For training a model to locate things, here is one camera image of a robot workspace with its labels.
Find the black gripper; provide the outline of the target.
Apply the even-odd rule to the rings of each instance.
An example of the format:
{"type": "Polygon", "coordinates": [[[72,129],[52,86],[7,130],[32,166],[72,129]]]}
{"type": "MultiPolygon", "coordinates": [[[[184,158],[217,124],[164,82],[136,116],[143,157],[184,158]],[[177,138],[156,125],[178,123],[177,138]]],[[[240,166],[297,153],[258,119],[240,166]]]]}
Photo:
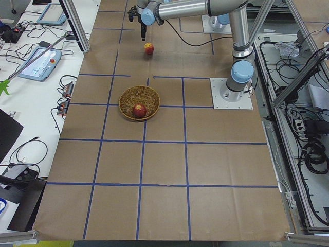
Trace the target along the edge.
{"type": "Polygon", "coordinates": [[[141,26],[141,40],[145,41],[146,40],[146,31],[147,31],[147,26],[146,24],[142,21],[141,15],[138,17],[138,22],[140,23],[141,26]]]}

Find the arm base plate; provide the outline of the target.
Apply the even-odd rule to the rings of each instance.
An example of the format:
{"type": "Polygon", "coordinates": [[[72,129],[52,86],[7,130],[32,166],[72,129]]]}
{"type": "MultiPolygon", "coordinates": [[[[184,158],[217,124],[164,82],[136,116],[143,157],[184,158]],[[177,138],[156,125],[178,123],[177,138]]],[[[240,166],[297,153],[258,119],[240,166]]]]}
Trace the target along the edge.
{"type": "Polygon", "coordinates": [[[209,25],[209,18],[211,16],[203,15],[202,24],[204,33],[217,33],[217,34],[231,34],[231,26],[226,25],[224,28],[213,28],[209,25]]]}
{"type": "Polygon", "coordinates": [[[227,78],[210,78],[214,109],[253,110],[250,93],[245,93],[248,86],[239,92],[231,92],[226,87],[227,78]]]}

